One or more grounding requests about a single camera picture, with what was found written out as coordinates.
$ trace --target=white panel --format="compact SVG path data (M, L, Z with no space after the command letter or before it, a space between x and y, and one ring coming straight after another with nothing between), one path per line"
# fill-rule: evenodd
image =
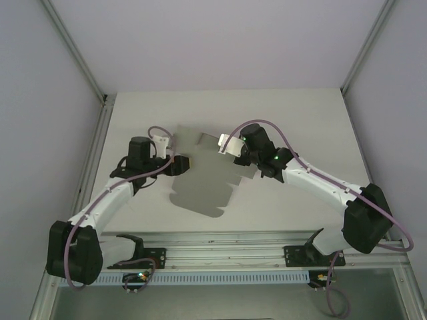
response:
M101 88L339 87L384 0L53 0Z
M0 317L21 320L49 228L71 214L99 103L38 1L3 1L0 30Z
M409 254L427 299L427 2L400 1L348 105L372 176L410 230Z
M129 140L151 125L175 130L189 125L219 136L249 119L281 127L312 165L359 185L367 174L339 89L119 93L101 156L95 192L127 155ZM265 126L277 146L278 134ZM243 178L219 218L176 207L169 201L173 180L160 176L141 190L106 231L313 230L342 222L340 214L313 195L273 179Z

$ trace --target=black mount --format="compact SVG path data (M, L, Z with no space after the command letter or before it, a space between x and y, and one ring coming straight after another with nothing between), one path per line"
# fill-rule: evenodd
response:
M236 165L251 165L253 163L261 171L261 177L274 178L284 183L282 170L294 156L289 149L274 147L268 138L266 130L253 123L240 131L240 138L245 141L241 156L234 159Z
M70 222L56 221L49 232L46 271L50 275L65 278L64 250L73 226ZM90 226L79 227L69 248L68 266L73 281L90 285L102 269L102 251L96 230Z
M150 258L155 262L156 269L165 269L166 262L166 248L145 248L143 239L136 237L135 235L117 235L120 238L126 238L135 242L135 251L133 252L133 256L128 261L135 261L142 258ZM149 261L132 263L131 265L112 265L107 269L149 269L152 268L152 264Z
M379 186L370 183L361 190L363 197L392 215ZM342 233L344 239L357 251L370 253L392 226L393 223L389 219L359 198L354 201L347 201Z
M170 160L170 156L166 156L166 159L157 157L157 154L151 157L150 149L152 145L155 147L154 142L148 137L133 137L129 142L127 156L120 160L117 168L111 172L109 177L128 179L163 167ZM168 165L166 169L156 175L152 175L151 178L157 179L157 176L162 174L173 177L181 175L188 169L189 158L183 155L176 155L173 158L173 162ZM146 182L147 177L133 180L133 194L136 194L138 190L142 189Z

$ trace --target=white wall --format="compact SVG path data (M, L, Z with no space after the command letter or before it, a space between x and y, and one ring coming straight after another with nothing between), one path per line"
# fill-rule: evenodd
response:
M375 182L415 240L410 259L427 299L427 2L399 1L348 93Z
M340 87L384 0L53 0L101 88Z
M99 103L38 1L4 1L0 30L0 317L21 320L50 225L71 214Z

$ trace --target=cable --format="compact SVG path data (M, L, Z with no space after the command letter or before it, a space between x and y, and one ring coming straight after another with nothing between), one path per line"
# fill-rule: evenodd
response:
M118 265L132 265L134 263L139 263L139 262L150 262L151 265L153 266L153 271L149 274L147 281L137 290L137 292L140 292L141 290L144 290L145 287L147 287L148 283L151 281L151 278L153 278L154 276L154 271L155 271L155 261L152 258L141 258L141 259L137 259L134 261L122 261L119 262ZM129 281L133 280L133 279L137 279L137 277L128 277L125 281L125 290L127 290L127 284L129 283Z
M64 273L65 273L65 278L67 280L68 286L70 286L73 290L80 291L86 286L86 285L82 285L80 287L77 287L76 285L74 285L74 283L71 280L71 276L69 274L69 248L71 246L71 242L73 241L73 237L75 235L75 232L79 229L79 226L83 223L83 221L85 221L87 219L87 216L91 214L93 209L102 201L102 199L104 199L105 196L108 193L110 193L112 190L119 187L120 185L123 185L124 183L131 182L131 181L139 179L139 178L149 177L151 175L155 175L156 173L162 172L164 169L166 169L172 163L173 158L175 157L176 144L175 144L175 141L173 139L172 134L168 130L156 125L156 126L150 127L148 129L148 136L150 138L152 138L151 130L153 130L153 129L162 130L171 139L172 154L171 154L169 161L163 167L160 167L159 169L156 169L156 170L153 170L153 171L147 172L147 173L142 173L141 175L135 175L133 177L130 177L130 178L127 178L125 180L121 180L117 183L114 183L109 189L107 189L103 193L101 193L101 195L89 206L89 208L87 209L85 214L81 216L79 221L73 226L73 228L71 229L71 231L68 235L67 242L65 243L65 250L64 250Z
M147 185L143 185L142 187L140 187L140 189L145 189L145 188L151 187L156 181L157 181L157 177L154 178L153 182L151 182Z
M329 266L328 276L326 277L326 302L328 303L329 310L331 311L331 313L335 317L337 317L339 319L345 319L346 317L348 317L350 315L350 312L352 311L352 305L350 304L350 299L348 298L347 293L345 293L343 290L341 290L339 288L335 288L335 287L330 285L330 280L331 280L331 276L332 276L332 269L334 268L335 261L339 257L339 255L340 255L340 251L337 251L334 255L334 258L331 261L330 266ZM338 314L335 312L335 309L332 307L331 290L341 293L341 295L344 297L344 300L346 300L346 305L347 305L346 312L344 312L342 314Z
M262 120L262 119L256 119L256 120L251 120L251 121L246 121L245 123L242 123L240 126L238 126L237 128L235 128L231 133L230 136L228 137L226 143L224 144L223 148L222 148L222 152L224 152L227 148L228 143L230 142L231 138L234 137L234 135L236 135L236 133L242 129L243 127L245 127L246 125L250 125L252 123L265 123L267 125L272 126L280 135L280 137L283 139L286 147L289 149L289 151L291 152L291 154L294 156L295 160L304 168L304 169L308 169L308 166L300 159L300 157L298 156L298 154L294 151L294 149L292 148L292 146L290 145L289 141L286 139L284 133L282 132L282 130L280 130L280 128L275 125L274 123L272 123L271 121L267 121L267 120ZM390 245L383 245L383 244L377 244L378 247L382 247L385 249L389 249L392 251L399 251L399 252L408 252L411 251L414 248L414 240L412 239L412 237L410 236L409 232L407 232L407 230L403 227L403 225L401 225L397 220L395 220L395 218L393 218L393 216L391 216L388 212L386 212L385 210L383 210L382 208L380 208L379 206L377 206L375 203L371 202L370 200L368 200L367 198L365 198L364 196L360 195L359 193L357 193L354 190L351 190L350 188L348 188L347 186L321 174L320 172L317 172L316 170L311 169L310 173L313 173L314 175L318 176L320 179L323 179L343 190L348 190L349 193L351 193L352 195L354 195L355 197L359 198L360 200L362 200L363 202L365 202L367 205L369 205L370 207L374 208L375 210L377 210L379 213L381 213L383 216L385 216L385 218L387 218L388 220L390 220L395 226L397 226L401 232L404 234L404 236L407 238L408 240L408 247L407 248L398 248L398 247L393 247ZM343 292L342 290L332 287L330 285L330 279L331 279L331 275L332 275L332 270L334 269L334 265L335 265L335 261L338 258L338 255L340 254L339 251L337 251L337 253L334 255L334 258L331 261L331 264L329 266L329 270L328 270L328 277L326 280L326 301L328 302L328 307L331 311L331 313L339 318L339 319L345 319L351 311L351 305L350 305L350 300L348 299L348 296L345 292ZM332 302L330 299L330 291L337 291L339 293L341 293L344 296L344 299L346 300L347 303L347 310L346 312L344 312L343 314L339 315L335 312L334 308L332 307Z
M267 121L267 120L261 120L261 119L256 119L256 120L251 120L251 121L246 121L245 123L242 123L240 126L238 126L237 128L235 128L231 133L230 136L228 137L226 143L224 144L224 147L222 148L222 152L224 152L227 148L228 143L230 142L231 138L243 127L245 127L246 125L250 125L252 123L265 123L267 125L271 125L280 135L280 137L283 139L286 147L288 147L289 151L291 151L291 154L294 156L295 160L304 168L304 169L308 169L308 166L300 159L300 157L298 157L297 153L294 151L294 149L292 148L292 146L290 145L289 141L286 139L284 133L282 132L282 130L280 130L280 128L275 125L274 123ZM399 251L399 252L408 252L411 251L414 248L414 240L412 240L412 237L410 236L409 232L407 232L407 230L404 228L403 225L401 225L397 220L395 220L395 218L393 218L388 212L386 212L385 210L383 210L382 208L380 208L379 206L377 206L375 203L373 203L372 201L368 200L367 198L365 198L363 195L360 195L359 193L357 193L354 190L349 189L347 186L321 174L320 172L317 172L316 170L311 169L310 173L313 173L314 175L317 175L320 179L323 179L337 187L339 187L340 189L343 190L349 190L348 192L351 193L352 195L354 195L355 197L359 198L360 200L362 200L363 202L365 202L367 205L369 205L370 207L374 208L375 210L377 210L379 213L381 213L383 216L385 216L388 220L390 220L395 226L397 226L397 228L399 228L401 230L401 232L404 234L405 238L407 238L409 245L407 248L398 248L398 247L393 247L390 245L382 245L382 244L378 244L377 246L385 248L385 249L389 249L389 250L393 250L393 251Z

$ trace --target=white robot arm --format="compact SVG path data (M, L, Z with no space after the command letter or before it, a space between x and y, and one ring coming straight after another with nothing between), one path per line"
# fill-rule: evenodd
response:
M361 195L390 214L378 186L371 183L361 187L342 181L294 157L289 149L275 148L264 128L257 123L244 127L239 138L221 135L218 145L220 153L236 157L235 164L254 164L261 171L261 177L299 187L328 203L342 216L342 223L322 228L309 239L304 249L308 260L350 247L370 253L392 226L389 219L358 198Z
M158 136L132 138L127 157L111 172L106 186L94 200L67 222L56 221L52 225L46 264L48 274L89 285L102 269L120 261L155 259L152 256L154 249L144 249L139 237L118 235L117 239L102 243L99 237L119 209L140 189L149 186L145 184L147 177L176 176L189 169L187 157L172 155L171 159L166 155L168 142L169 138ZM153 157L151 146L155 149ZM131 267L148 269L145 267L148 265L145 261Z

